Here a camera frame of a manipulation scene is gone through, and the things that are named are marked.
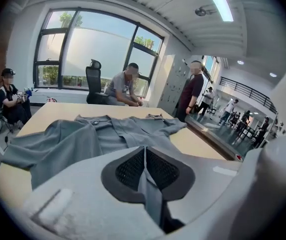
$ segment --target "wooden table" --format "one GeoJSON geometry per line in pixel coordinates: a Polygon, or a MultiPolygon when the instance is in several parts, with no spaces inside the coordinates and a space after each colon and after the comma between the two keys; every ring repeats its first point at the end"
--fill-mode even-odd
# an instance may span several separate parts
{"type": "MultiPolygon", "coordinates": [[[[124,119],[132,116],[145,118],[148,114],[162,114],[164,118],[172,118],[161,108],[49,102],[32,116],[17,136],[42,132],[55,120],[74,120],[78,115],[82,117],[109,115],[124,119]]],[[[171,135],[170,140],[182,153],[224,160],[219,153],[187,128],[171,135]]],[[[0,198],[6,205],[10,208],[20,207],[31,192],[31,175],[28,171],[3,163],[0,165],[0,198]]]]}

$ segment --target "ceiling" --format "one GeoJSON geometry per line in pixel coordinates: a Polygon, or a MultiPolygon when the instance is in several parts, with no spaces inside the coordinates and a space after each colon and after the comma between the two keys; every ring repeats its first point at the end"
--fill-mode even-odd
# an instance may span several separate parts
{"type": "Polygon", "coordinates": [[[257,118],[259,121],[263,122],[266,115],[261,112],[260,110],[258,110],[257,108],[253,107],[252,105],[244,102],[243,100],[237,98],[237,97],[234,97],[226,92],[223,92],[223,91],[220,91],[220,90],[216,90],[217,92],[217,95],[223,99],[223,100],[226,100],[227,102],[230,101],[230,99],[238,99],[238,103],[236,104],[235,106],[235,111],[237,111],[237,108],[241,108],[243,109],[244,111],[250,111],[252,113],[254,112],[257,112],[258,114],[251,114],[251,117],[254,117],[254,118],[257,118]]]}
{"type": "MultiPolygon", "coordinates": [[[[13,0],[24,8],[29,0],[13,0]]],[[[225,57],[230,65],[259,75],[275,84],[286,72],[286,14],[274,0],[227,0],[234,22],[223,22],[212,0],[132,0],[179,30],[195,55],[225,57]],[[195,9],[209,13],[200,17],[195,9]],[[271,79],[270,72],[279,77],[271,79]]]]}

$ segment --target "fluorescent light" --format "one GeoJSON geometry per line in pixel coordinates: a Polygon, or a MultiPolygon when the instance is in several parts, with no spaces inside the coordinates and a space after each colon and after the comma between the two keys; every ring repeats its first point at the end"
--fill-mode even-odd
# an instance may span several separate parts
{"type": "Polygon", "coordinates": [[[231,9],[228,6],[227,0],[213,0],[223,21],[225,22],[233,22],[233,15],[231,9]]]}

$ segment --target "railing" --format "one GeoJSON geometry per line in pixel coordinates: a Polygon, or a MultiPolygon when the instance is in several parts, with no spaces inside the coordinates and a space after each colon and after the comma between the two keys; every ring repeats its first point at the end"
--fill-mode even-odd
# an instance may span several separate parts
{"type": "Polygon", "coordinates": [[[270,98],[268,98],[266,95],[262,94],[261,92],[248,87],[247,85],[230,80],[225,77],[221,78],[221,82],[219,83],[219,85],[228,87],[243,95],[246,95],[247,97],[257,101],[258,103],[262,104],[264,107],[268,108],[271,112],[275,114],[277,113],[277,110],[270,98]]]}

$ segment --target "white cloth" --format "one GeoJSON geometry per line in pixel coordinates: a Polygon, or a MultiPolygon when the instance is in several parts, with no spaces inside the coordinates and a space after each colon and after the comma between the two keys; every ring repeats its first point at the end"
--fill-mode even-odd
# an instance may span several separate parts
{"type": "Polygon", "coordinates": [[[213,91],[208,92],[207,94],[205,94],[203,102],[206,103],[207,105],[210,105],[212,103],[213,98],[214,98],[214,92],[213,91]]]}
{"type": "Polygon", "coordinates": [[[227,103],[227,106],[226,106],[226,108],[225,108],[225,111],[228,112],[228,113],[232,113],[234,107],[235,107],[235,102],[234,102],[234,100],[230,100],[230,101],[227,103]]]}

